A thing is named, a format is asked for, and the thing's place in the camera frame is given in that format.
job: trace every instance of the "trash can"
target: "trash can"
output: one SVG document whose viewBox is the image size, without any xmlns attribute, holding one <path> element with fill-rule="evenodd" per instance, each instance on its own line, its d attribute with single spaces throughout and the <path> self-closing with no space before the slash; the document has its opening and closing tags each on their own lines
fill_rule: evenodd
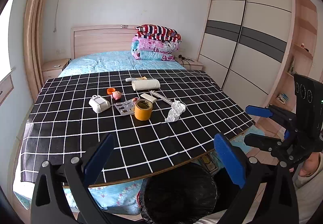
<svg viewBox="0 0 323 224">
<path fill-rule="evenodd" d="M 145 179 L 138 197 L 147 223 L 191 224 L 213 212 L 218 192 L 208 172 L 188 163 Z"/>
</svg>

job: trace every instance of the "crumpled tissue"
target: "crumpled tissue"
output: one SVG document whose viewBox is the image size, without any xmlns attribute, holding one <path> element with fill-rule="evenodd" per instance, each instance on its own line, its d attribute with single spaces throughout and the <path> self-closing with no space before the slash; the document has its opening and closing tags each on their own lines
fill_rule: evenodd
<svg viewBox="0 0 323 224">
<path fill-rule="evenodd" d="M 172 109 L 169 111 L 167 118 L 165 118 L 165 122 L 177 121 L 179 116 L 186 110 L 186 105 L 175 99 L 171 106 Z"/>
</svg>

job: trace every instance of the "orange ring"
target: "orange ring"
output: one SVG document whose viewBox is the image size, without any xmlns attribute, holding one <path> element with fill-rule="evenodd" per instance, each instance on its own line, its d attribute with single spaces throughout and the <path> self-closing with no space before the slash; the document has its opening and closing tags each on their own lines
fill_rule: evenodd
<svg viewBox="0 0 323 224">
<path fill-rule="evenodd" d="M 112 95 L 112 93 L 115 92 L 115 91 L 116 91 L 116 89 L 113 88 L 113 87 L 107 89 L 108 95 Z"/>
</svg>

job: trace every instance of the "sliding wardrobe door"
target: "sliding wardrobe door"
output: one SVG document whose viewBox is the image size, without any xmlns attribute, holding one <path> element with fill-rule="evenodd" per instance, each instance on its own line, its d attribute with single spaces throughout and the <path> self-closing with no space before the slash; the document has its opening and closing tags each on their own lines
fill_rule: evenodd
<svg viewBox="0 0 323 224">
<path fill-rule="evenodd" d="M 223 91 L 241 108 L 262 106 L 277 77 L 290 32 L 292 0 L 247 0 Z"/>
<path fill-rule="evenodd" d="M 212 0 L 199 61 L 222 87 L 239 38 L 245 0 Z"/>
</svg>

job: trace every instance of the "pink pig figurine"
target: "pink pig figurine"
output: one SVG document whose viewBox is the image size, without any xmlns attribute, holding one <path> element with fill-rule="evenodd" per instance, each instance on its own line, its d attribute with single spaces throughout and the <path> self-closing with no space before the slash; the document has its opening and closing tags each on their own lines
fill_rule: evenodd
<svg viewBox="0 0 323 224">
<path fill-rule="evenodd" d="M 111 97 L 114 98 L 115 100 L 119 100 L 121 98 L 121 92 L 115 91 L 112 93 Z"/>
</svg>

